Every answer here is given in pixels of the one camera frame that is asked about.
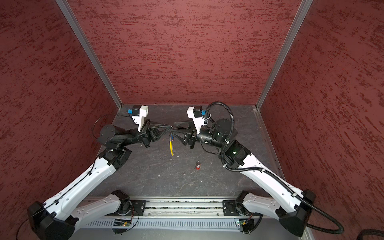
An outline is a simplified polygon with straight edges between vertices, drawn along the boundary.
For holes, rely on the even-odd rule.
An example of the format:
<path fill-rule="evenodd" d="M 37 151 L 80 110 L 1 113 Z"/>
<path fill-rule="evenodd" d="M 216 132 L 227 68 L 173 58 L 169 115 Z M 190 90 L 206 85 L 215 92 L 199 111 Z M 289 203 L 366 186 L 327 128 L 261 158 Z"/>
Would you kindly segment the yellow capped key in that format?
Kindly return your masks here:
<path fill-rule="evenodd" d="M 170 145 L 171 156 L 173 156 L 174 155 L 174 150 L 173 150 L 173 141 L 172 140 L 169 141 L 169 145 Z"/>

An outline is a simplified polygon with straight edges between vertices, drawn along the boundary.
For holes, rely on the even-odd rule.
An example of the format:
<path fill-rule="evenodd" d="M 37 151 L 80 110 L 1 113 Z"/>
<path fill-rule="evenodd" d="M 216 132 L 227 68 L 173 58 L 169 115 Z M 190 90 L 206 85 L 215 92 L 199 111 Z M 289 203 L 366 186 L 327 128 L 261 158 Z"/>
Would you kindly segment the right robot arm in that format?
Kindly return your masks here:
<path fill-rule="evenodd" d="M 263 165 L 250 150 L 236 140 L 237 131 L 231 120 L 220 119 L 206 127 L 206 120 L 176 122 L 172 135 L 190 147 L 199 142 L 220 150 L 219 158 L 226 170 L 251 179 L 271 197 L 259 197 L 243 191 L 237 198 L 238 210 L 258 213 L 279 221 L 291 234 L 302 237 L 310 225 L 315 194 L 296 188 Z"/>

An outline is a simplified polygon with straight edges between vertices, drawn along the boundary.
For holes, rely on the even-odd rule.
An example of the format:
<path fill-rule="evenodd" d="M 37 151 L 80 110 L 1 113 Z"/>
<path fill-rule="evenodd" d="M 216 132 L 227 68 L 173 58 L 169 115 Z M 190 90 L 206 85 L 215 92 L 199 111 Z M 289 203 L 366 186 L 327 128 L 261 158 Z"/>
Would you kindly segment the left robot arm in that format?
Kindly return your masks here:
<path fill-rule="evenodd" d="M 135 209 L 130 197 L 121 190 L 91 204 L 82 207 L 79 204 L 127 162 L 132 153 L 128 145 L 142 143 L 149 147 L 151 142 L 171 129 L 172 126 L 150 121 L 145 122 L 141 131 L 105 125 L 98 138 L 105 149 L 91 166 L 58 194 L 43 203 L 35 202 L 29 206 L 29 223 L 33 232 L 41 240 L 68 240 L 81 227 L 108 214 L 132 218 Z"/>

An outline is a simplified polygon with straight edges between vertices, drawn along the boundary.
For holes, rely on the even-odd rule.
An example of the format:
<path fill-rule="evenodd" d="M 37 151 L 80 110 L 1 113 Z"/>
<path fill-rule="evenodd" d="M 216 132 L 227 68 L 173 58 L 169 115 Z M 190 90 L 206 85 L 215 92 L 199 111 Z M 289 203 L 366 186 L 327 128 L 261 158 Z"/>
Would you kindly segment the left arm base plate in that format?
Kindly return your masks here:
<path fill-rule="evenodd" d="M 119 216 L 132 216 L 136 213 L 142 216 L 146 203 L 146 200 L 123 200 L 117 210 L 117 214 Z"/>

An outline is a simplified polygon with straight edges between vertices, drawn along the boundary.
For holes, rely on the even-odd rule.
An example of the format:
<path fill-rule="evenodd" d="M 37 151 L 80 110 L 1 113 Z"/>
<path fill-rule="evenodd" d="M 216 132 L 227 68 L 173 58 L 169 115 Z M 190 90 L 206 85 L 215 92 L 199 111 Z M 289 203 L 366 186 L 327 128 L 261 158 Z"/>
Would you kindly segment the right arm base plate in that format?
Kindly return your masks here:
<path fill-rule="evenodd" d="M 248 216 L 250 212 L 243 206 L 242 203 L 232 200 L 223 200 L 224 216 Z"/>

